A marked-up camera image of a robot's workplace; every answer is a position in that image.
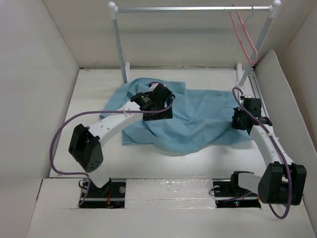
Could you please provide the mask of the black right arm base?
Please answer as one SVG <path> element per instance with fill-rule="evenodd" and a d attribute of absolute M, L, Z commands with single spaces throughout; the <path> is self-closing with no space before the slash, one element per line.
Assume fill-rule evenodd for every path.
<path fill-rule="evenodd" d="M 213 178 L 209 195 L 215 199 L 216 208 L 261 208 L 258 195 L 238 185 L 240 174 L 254 174 L 234 171 L 230 178 Z"/>

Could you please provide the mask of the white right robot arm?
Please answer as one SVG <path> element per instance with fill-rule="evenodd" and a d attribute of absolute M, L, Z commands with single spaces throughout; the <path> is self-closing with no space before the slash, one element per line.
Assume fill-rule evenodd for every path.
<path fill-rule="evenodd" d="M 257 194 L 262 203 L 301 203 L 307 170 L 297 165 L 282 149 L 268 117 L 262 116 L 262 104 L 258 98 L 241 96 L 240 105 L 234 109 L 232 128 L 247 131 L 256 143 L 266 170 L 262 176 L 253 172 L 235 171 L 235 180 L 229 183 L 230 192 L 241 195 L 246 190 Z"/>

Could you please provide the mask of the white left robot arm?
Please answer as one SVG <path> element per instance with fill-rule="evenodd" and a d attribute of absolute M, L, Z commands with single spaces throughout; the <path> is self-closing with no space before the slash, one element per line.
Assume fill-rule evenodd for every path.
<path fill-rule="evenodd" d="M 79 124 L 74 128 L 68 151 L 88 174 L 98 196 L 109 194 L 111 181 L 103 165 L 102 147 L 136 122 L 171 119 L 174 99 L 174 94 L 164 84 L 155 83 L 148 92 L 132 96 L 117 111 L 97 123 L 90 126 Z"/>

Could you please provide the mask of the light blue trousers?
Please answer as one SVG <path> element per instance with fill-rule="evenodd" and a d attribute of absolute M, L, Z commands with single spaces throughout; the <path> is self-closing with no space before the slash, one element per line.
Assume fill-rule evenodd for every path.
<path fill-rule="evenodd" d="M 122 132 L 122 144 L 152 144 L 190 154 L 208 145 L 250 141 L 246 131 L 231 127 L 237 103 L 231 92 L 187 89 L 185 82 L 162 81 L 175 95 L 171 119 L 139 121 Z"/>

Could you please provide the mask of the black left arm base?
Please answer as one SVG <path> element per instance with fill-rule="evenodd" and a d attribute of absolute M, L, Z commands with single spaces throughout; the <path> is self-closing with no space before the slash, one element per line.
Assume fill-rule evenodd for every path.
<path fill-rule="evenodd" d="M 104 187 L 97 188 L 87 179 L 81 179 L 79 208 L 83 209 L 121 209 L 125 208 L 126 179 L 112 179 Z"/>

